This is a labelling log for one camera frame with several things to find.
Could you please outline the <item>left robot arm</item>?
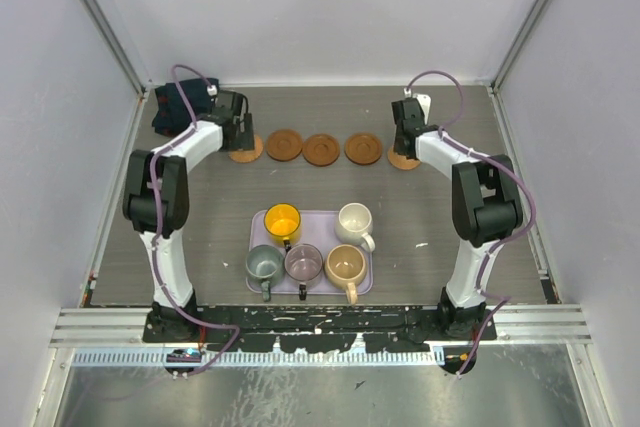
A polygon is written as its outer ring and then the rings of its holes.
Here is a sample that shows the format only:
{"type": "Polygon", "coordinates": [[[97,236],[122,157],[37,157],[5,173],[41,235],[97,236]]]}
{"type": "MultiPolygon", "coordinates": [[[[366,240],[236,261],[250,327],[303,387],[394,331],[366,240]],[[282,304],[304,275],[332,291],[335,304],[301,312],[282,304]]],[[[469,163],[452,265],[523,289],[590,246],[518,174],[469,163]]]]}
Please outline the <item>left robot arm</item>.
{"type": "Polygon", "coordinates": [[[247,97],[222,90],[210,98],[210,109],[192,118],[174,139],[130,154],[122,200],[123,215],[147,252],[153,300],[174,310],[164,330],[178,343],[191,342],[200,331],[199,317],[187,310],[195,302],[183,247],[190,212],[189,173],[213,153],[254,148],[247,97]]]}

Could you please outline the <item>woven rattan coaster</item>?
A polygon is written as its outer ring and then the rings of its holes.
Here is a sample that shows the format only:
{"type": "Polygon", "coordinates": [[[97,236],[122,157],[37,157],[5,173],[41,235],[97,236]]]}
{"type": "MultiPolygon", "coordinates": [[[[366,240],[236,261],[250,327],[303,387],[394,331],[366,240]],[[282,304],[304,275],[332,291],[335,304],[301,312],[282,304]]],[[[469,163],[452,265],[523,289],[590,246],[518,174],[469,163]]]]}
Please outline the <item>woven rattan coaster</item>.
{"type": "Polygon", "coordinates": [[[256,161],[264,151],[264,144],[262,138],[258,135],[254,135],[254,148],[252,150],[239,150],[229,153],[229,158],[236,163],[246,164],[256,161]]]}
{"type": "Polygon", "coordinates": [[[393,150],[389,150],[387,152],[387,159],[390,164],[402,171],[413,170],[421,165],[419,160],[410,159],[405,156],[396,154],[393,150]]]}

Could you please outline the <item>white ceramic mug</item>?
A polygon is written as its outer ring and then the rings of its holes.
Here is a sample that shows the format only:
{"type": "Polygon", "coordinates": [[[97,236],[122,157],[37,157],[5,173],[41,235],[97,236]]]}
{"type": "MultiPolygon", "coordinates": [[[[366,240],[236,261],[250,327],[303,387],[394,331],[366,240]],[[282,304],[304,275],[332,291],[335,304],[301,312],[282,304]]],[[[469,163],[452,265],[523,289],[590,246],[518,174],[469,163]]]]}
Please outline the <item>white ceramic mug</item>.
{"type": "Polygon", "coordinates": [[[373,218],[370,210],[361,203],[344,205],[337,214],[334,231],[343,243],[360,247],[373,253],[376,244],[372,236],[373,218]]]}

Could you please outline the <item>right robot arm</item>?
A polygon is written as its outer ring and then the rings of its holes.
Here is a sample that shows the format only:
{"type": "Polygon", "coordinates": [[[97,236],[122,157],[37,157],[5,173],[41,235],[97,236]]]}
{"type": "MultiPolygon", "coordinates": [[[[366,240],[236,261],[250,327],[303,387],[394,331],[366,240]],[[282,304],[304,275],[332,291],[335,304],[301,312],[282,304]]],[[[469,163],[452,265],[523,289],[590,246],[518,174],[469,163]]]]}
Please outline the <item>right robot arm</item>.
{"type": "Polygon", "coordinates": [[[438,304],[444,337],[459,341],[484,317],[486,287],[495,258],[524,218],[511,159],[487,156],[427,124],[419,96],[391,103],[396,127],[393,150],[428,164],[451,182],[451,215],[460,244],[453,274],[438,304]]]}

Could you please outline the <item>brown wooden saucer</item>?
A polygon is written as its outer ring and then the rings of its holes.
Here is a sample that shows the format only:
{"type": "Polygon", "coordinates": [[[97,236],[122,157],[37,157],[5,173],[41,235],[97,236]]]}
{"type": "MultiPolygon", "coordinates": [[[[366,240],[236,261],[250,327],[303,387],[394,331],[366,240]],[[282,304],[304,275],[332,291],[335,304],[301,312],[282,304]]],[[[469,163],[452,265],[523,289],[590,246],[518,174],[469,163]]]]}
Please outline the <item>brown wooden saucer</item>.
{"type": "Polygon", "coordinates": [[[314,134],[305,140],[302,154],[311,165],[326,167],[339,158],[340,144],[332,135],[314,134]]]}
{"type": "Polygon", "coordinates": [[[347,158],[361,166],[376,163],[382,156],[383,146],[380,139],[367,132],[359,132],[351,135],[344,146],[347,158]]]}
{"type": "Polygon", "coordinates": [[[296,159],[303,148],[301,135],[292,129],[280,129],[272,132],[266,142],[268,156],[279,162],[296,159]]]}

